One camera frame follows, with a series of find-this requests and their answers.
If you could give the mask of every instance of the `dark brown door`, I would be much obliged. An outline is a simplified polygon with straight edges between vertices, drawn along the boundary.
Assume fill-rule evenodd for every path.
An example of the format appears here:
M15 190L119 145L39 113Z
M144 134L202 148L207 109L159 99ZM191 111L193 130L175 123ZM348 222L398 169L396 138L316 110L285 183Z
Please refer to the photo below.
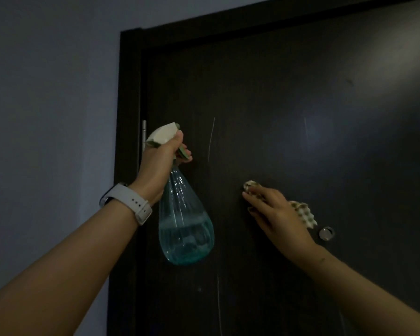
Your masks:
M144 63L148 131L180 123L216 242L174 266L146 225L142 335L358 333L247 214L251 179L308 203L326 248L420 311L420 0Z

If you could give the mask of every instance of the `forearm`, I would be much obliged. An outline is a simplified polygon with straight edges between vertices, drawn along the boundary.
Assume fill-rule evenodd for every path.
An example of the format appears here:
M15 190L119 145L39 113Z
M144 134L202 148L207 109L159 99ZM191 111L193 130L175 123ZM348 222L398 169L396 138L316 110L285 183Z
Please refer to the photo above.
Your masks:
M73 334L136 228L107 204L0 290L0 335Z
M370 335L420 336L420 313L370 282L324 248L299 266L325 288L341 309Z

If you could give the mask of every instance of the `person's left arm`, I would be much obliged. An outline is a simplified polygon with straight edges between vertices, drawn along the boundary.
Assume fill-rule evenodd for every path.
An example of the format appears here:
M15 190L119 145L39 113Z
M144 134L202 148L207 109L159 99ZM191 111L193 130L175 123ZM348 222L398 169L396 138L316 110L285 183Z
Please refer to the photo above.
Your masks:
M182 139L178 131L143 154L129 187L151 205L162 195ZM134 212L118 200L99 210L0 289L0 335L72 335L137 227Z

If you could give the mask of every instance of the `hand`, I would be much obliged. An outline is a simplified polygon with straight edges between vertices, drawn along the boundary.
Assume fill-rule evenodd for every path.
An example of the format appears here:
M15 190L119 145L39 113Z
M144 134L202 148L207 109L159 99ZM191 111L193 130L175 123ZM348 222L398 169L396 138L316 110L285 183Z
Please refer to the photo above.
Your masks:
M140 171L135 181L129 187L150 202L151 206L162 197L163 188L168 181L173 158L177 150L181 145L185 149L187 148L186 145L182 144L183 139L184 134L178 130L173 139L167 143L158 148L146 146L143 152ZM190 159L184 160L176 155L178 164L189 163L193 160L191 151L185 151L190 156Z
M310 256L317 244L313 241L297 212L280 191L263 186L251 186L249 191L262 194L268 202L268 204L264 203L243 192L243 198L256 209L250 209L249 213L275 247L294 263L303 261L307 256Z

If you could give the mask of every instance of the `transparent bottle body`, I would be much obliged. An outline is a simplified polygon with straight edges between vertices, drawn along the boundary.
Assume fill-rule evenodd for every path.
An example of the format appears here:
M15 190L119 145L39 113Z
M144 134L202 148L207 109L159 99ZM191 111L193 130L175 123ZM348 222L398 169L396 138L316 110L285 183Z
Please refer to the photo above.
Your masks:
M213 224L177 166L160 200L158 237L165 257L177 265L197 262L214 245Z

